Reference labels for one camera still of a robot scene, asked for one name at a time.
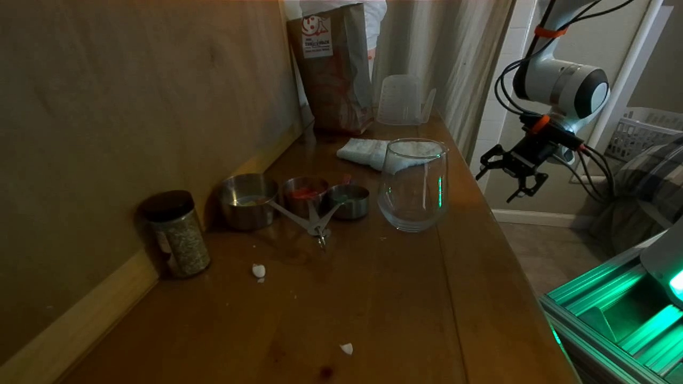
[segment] cloth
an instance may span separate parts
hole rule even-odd
[[[590,232],[608,254],[622,254],[669,228],[658,210],[639,197],[617,197],[599,210]]]
[[[614,175],[614,196],[652,202],[669,221],[683,214],[683,139],[656,145]]]

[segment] green light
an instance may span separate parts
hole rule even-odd
[[[438,206],[447,206],[447,184],[443,176],[438,178]]]
[[[676,294],[679,300],[683,300],[683,271],[679,271],[670,282],[670,289]]]
[[[622,347],[629,353],[640,351],[647,342],[670,330],[683,313],[674,305],[665,305],[660,313],[656,313],[652,320],[647,320],[640,328],[637,328],[631,334],[628,334],[622,341]]]
[[[555,332],[555,328],[551,328],[551,332],[553,332],[555,342],[557,342],[560,347],[564,347],[560,334]]]

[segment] beige wall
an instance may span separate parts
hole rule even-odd
[[[0,365],[141,248],[145,196],[202,210],[294,122],[275,0],[5,0]]]
[[[653,107],[683,112],[683,9],[674,4],[662,37],[644,65],[631,107]]]
[[[644,9],[647,9],[647,2],[631,2],[628,9],[622,9],[619,12],[607,15],[598,21],[576,22],[569,29],[569,34],[564,35],[564,40],[560,42],[557,58],[595,63],[608,73],[610,81],[614,81],[614,75],[622,68],[622,61],[629,48],[631,35],[640,22]],[[669,61],[670,65],[674,65],[673,61],[679,61],[679,58],[669,58],[669,52],[663,50],[665,44],[674,42],[673,35],[674,35],[673,32],[665,32],[665,35],[662,35],[662,42],[656,46],[656,52],[653,52],[653,54],[665,54],[660,61]],[[662,69],[658,65],[648,65],[647,73],[643,75],[643,81],[648,76],[660,76],[660,73]],[[519,118],[514,114],[507,114],[501,145],[510,148],[520,137],[523,132],[520,132]],[[576,180],[569,180],[573,175],[565,166],[546,162],[537,170],[551,175],[544,187],[533,197],[519,197],[514,202],[505,202],[505,197],[514,191],[516,178],[500,170],[490,173],[490,178],[484,191],[490,206],[514,209],[523,213],[553,213],[553,214],[557,213],[568,217],[569,214],[590,217],[598,210],[598,205],[592,197],[586,197],[582,187]]]

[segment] small bowl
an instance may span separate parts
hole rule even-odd
[[[220,209],[232,229],[256,229],[273,221],[278,202],[278,184],[262,173],[232,175],[220,190]]]
[[[326,187],[328,184],[324,178],[291,176],[281,184],[284,206],[300,217],[307,217],[307,202],[319,209]]]
[[[370,209],[370,190],[361,186],[332,186],[323,197],[323,210],[328,210],[338,205],[340,209],[332,214],[336,220],[361,220]]]

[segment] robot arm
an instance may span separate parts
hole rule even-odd
[[[501,104],[516,112],[523,122],[526,137],[505,152],[501,145],[488,148],[481,162],[482,170],[475,175],[481,178],[488,169],[501,169],[516,176],[519,187],[510,194],[507,202],[519,194],[533,196],[539,186],[549,178],[546,173],[536,169],[549,158],[573,160],[573,152],[594,152],[576,137],[582,118],[595,114],[608,100],[610,86],[607,75],[598,65],[576,63],[557,60],[555,46],[557,37],[565,34],[569,22],[585,17],[599,0],[551,0],[527,54],[510,63],[498,79],[503,96],[503,75],[516,68],[514,91],[519,97],[544,101],[551,107],[549,114],[520,109],[510,96],[507,104]]]
[[[565,118],[585,118],[602,109],[610,86],[598,65],[555,60],[565,25],[595,0],[553,0],[536,27],[536,37],[516,69],[514,91],[526,100],[551,104]]]

